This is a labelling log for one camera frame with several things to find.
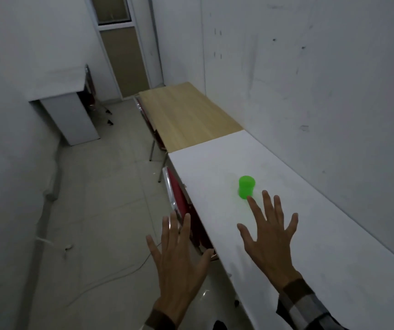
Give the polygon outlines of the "person's left hand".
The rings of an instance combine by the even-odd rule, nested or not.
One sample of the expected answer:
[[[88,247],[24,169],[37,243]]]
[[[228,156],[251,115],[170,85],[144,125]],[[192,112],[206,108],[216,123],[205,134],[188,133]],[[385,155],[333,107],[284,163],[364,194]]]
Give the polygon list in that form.
[[[171,252],[171,214],[162,219],[162,265],[156,266],[160,297],[153,305],[176,324],[181,324],[189,305],[196,297],[206,277],[196,275],[196,266],[190,257],[191,217],[186,214],[180,230],[182,245]]]

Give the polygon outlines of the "person's right hand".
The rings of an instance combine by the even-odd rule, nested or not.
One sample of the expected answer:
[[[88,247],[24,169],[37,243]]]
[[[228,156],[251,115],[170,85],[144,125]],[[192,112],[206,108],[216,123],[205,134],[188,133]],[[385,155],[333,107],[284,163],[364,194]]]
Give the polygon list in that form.
[[[247,198],[257,227],[254,254],[248,254],[256,266],[264,273],[278,293],[302,275],[294,268],[291,257],[291,242],[285,233],[284,213],[278,195],[272,198],[276,214],[275,231],[266,229],[265,211],[262,211],[252,197]]]

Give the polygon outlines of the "person's right forearm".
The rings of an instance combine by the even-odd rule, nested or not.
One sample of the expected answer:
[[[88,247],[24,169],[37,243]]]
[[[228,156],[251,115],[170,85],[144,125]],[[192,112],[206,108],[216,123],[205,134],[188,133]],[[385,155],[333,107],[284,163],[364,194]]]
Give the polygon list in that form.
[[[293,330],[348,330],[337,322],[303,278],[282,289],[276,313]]]

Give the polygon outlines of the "person's left forearm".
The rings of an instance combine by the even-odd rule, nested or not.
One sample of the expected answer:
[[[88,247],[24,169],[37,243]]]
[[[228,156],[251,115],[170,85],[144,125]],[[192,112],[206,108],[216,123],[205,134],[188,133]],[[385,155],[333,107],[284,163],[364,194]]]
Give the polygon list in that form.
[[[177,327],[169,316],[153,308],[139,330],[177,330]]]

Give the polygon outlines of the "green plastic cup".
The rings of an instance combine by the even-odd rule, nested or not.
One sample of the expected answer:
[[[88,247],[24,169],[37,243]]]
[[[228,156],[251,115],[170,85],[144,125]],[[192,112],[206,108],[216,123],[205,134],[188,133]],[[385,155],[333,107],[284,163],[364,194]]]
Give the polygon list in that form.
[[[238,196],[242,199],[252,197],[256,181],[251,176],[241,176],[239,178]]]

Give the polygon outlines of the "red chair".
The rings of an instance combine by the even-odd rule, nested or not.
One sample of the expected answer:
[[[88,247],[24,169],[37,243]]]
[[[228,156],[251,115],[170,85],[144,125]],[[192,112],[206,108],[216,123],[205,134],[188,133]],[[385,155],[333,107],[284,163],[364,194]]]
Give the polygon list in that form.
[[[186,214],[191,216],[191,228],[189,239],[196,251],[203,255],[205,250],[213,249],[213,245],[207,232],[201,222],[201,219],[194,207],[188,201],[181,184],[168,167],[162,168],[163,179],[166,184],[167,194],[172,210],[176,213],[179,229],[183,226],[183,220]]]
[[[162,162],[162,166],[165,166],[166,161],[167,161],[167,157],[168,157],[168,152],[166,149],[165,144],[163,143],[163,140],[161,139],[160,134],[158,133],[158,131],[154,128],[154,126],[152,125],[152,123],[149,120],[148,114],[146,113],[146,111],[144,110],[142,104],[141,104],[141,99],[138,95],[136,95],[134,97],[134,101],[135,104],[152,136],[152,144],[151,144],[151,149],[150,149],[150,155],[149,155],[149,161],[152,161],[152,157],[153,157],[153,153],[154,153],[154,148],[158,147],[158,149],[164,153],[164,157],[163,157],[163,162]]]
[[[109,115],[112,115],[112,112],[98,99],[91,70],[87,63],[84,66],[84,70],[85,70],[85,88],[86,91],[88,92],[88,97],[89,97],[88,98],[89,110],[92,112],[94,111],[98,116],[100,115],[101,118],[105,120],[108,125],[113,126],[114,123],[110,120],[109,117]]]

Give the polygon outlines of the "wooden table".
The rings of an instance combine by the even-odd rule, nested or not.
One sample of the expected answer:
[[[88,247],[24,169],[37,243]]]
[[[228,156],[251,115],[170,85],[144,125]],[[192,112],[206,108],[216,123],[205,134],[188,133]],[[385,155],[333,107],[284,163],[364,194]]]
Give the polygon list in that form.
[[[174,164],[205,160],[219,138],[244,130],[190,82],[142,91],[138,103]]]

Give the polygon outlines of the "white desk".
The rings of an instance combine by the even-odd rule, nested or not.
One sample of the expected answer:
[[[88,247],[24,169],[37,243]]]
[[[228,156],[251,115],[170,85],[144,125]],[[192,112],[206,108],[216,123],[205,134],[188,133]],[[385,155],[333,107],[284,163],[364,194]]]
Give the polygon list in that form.
[[[63,68],[37,77],[27,94],[43,105],[70,146],[100,139],[78,95],[85,84],[84,66]]]

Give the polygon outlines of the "brown panel door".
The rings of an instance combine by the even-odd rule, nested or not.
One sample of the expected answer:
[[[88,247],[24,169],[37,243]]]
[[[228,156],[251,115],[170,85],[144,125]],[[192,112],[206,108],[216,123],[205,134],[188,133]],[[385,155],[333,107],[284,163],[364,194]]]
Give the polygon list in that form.
[[[151,89],[133,0],[85,0],[121,100]]]

